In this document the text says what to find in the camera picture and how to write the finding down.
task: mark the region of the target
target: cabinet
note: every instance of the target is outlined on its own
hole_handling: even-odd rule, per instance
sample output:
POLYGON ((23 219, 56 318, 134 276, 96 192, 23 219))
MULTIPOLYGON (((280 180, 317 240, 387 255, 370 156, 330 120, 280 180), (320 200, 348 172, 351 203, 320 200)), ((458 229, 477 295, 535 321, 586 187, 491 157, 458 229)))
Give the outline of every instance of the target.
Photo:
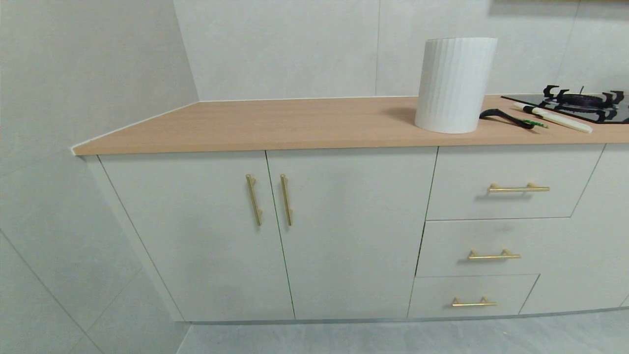
POLYGON ((267 153, 296 318, 406 317, 436 148, 267 153))
POLYGON ((184 320, 294 318, 264 151, 100 159, 184 320))
POLYGON ((629 145, 602 149, 108 155, 100 180, 185 321, 535 314, 627 305, 629 145))

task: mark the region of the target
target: stove burner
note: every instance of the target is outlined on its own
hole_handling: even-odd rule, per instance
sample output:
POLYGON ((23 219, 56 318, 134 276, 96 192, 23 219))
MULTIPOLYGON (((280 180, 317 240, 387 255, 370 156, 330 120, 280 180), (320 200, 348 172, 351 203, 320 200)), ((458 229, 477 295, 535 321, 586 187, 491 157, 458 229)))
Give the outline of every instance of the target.
POLYGON ((617 105, 625 99, 625 94, 622 91, 612 91, 614 94, 616 94, 616 97, 614 97, 614 95, 611 93, 603 92, 603 96, 605 96, 605 99, 603 99, 602 97, 589 96, 587 94, 566 93, 569 91, 568 89, 560 90, 557 95, 554 95, 550 92, 552 89, 558 87, 559 86, 557 85, 546 86, 546 88, 544 89, 544 97, 546 97, 546 101, 558 103, 559 106, 562 106, 563 108, 568 108, 570 106, 586 110, 613 108, 614 105, 617 105))

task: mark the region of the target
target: wooden countertop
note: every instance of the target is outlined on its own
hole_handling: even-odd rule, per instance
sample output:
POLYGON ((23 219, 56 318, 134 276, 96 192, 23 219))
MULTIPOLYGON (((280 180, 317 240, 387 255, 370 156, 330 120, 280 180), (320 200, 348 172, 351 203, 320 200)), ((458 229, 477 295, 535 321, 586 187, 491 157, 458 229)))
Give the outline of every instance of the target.
MULTIPOLYGON (((74 147, 77 155, 341 147, 593 144, 629 142, 629 125, 591 124, 585 134, 549 123, 525 130, 501 118, 468 134, 415 127, 417 97, 199 102, 74 147)), ((483 109, 532 116, 498 95, 483 109)))

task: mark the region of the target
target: floor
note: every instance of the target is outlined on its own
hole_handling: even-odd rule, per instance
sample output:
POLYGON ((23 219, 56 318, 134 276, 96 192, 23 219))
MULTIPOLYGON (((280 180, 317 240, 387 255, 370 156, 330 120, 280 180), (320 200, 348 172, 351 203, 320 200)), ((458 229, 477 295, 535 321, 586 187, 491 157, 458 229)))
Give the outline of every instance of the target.
POLYGON ((628 353, 629 309, 564 316, 365 324, 193 325, 178 354, 628 353))

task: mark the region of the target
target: white marker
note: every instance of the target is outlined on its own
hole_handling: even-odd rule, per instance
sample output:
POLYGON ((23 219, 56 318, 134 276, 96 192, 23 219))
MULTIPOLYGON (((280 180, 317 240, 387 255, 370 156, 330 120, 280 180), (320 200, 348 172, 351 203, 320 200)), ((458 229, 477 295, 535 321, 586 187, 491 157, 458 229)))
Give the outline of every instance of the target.
POLYGON ((513 103, 513 105, 515 107, 518 107, 519 109, 527 112, 527 113, 532 113, 532 114, 536 114, 538 116, 540 116, 542 119, 544 120, 548 120, 549 122, 553 122, 559 125, 563 125, 564 127, 567 128, 571 128, 574 130, 578 130, 580 132, 584 132, 584 133, 591 133, 592 132, 592 127, 590 127, 589 125, 585 124, 585 123, 581 123, 581 122, 577 122, 575 120, 572 120, 570 118, 566 118, 560 115, 556 115, 553 113, 550 113, 547 110, 543 110, 539 107, 534 107, 531 105, 525 105, 524 103, 520 103, 520 102, 516 102, 513 103))

